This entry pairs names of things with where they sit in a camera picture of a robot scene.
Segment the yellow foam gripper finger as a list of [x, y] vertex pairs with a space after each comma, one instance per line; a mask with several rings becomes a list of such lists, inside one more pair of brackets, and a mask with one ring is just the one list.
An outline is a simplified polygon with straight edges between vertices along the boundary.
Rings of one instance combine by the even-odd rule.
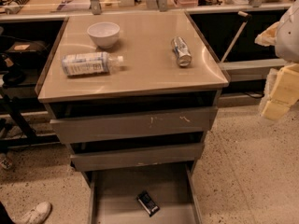
[[277, 43], [278, 21], [270, 25], [262, 33], [258, 34], [254, 42], [261, 46], [275, 46]]
[[299, 100], [299, 64], [291, 63], [279, 70], [271, 68], [266, 78], [261, 116], [278, 120]]

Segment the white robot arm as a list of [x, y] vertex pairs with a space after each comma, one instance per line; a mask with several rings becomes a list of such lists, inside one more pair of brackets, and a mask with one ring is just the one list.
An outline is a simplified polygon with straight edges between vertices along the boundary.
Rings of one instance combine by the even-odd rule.
[[283, 117], [299, 100], [299, 0], [255, 38], [261, 46], [274, 46], [276, 55], [287, 63], [267, 75], [260, 114], [270, 120]]

